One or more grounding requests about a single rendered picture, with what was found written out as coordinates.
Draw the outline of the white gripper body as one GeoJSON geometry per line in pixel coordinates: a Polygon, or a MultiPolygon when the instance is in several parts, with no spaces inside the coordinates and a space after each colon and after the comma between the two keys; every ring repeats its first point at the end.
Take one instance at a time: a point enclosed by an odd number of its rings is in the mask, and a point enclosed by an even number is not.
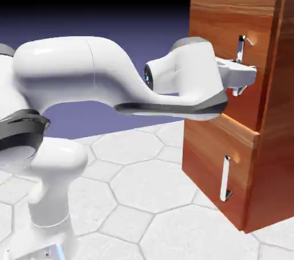
{"type": "Polygon", "coordinates": [[[252,85],[256,80],[257,70],[235,62],[220,65],[220,76],[224,88],[237,88],[252,85]]]}

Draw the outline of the wooden cabinet door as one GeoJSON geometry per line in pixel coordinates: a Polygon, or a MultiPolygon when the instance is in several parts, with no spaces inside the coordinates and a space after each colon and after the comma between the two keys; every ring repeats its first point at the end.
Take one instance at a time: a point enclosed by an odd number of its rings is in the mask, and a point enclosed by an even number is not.
{"type": "Polygon", "coordinates": [[[264,112],[282,0],[191,0],[189,35],[210,41],[215,54],[236,59],[245,36],[242,64],[257,68],[256,80],[240,96],[227,90],[224,114],[259,131],[264,112]]]}
{"type": "Polygon", "coordinates": [[[260,135],[223,114],[210,121],[184,122],[182,170],[238,230],[244,230],[260,135]],[[230,157],[228,188],[220,200],[223,161],[230,157]]]}

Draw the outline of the brown wooden cabinet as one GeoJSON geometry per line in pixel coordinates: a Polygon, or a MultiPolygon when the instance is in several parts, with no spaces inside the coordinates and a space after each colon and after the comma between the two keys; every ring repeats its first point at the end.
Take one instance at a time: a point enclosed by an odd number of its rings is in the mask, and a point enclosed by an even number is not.
{"type": "Polygon", "coordinates": [[[294,216],[294,0],[282,0],[253,164],[246,233],[294,216]]]}

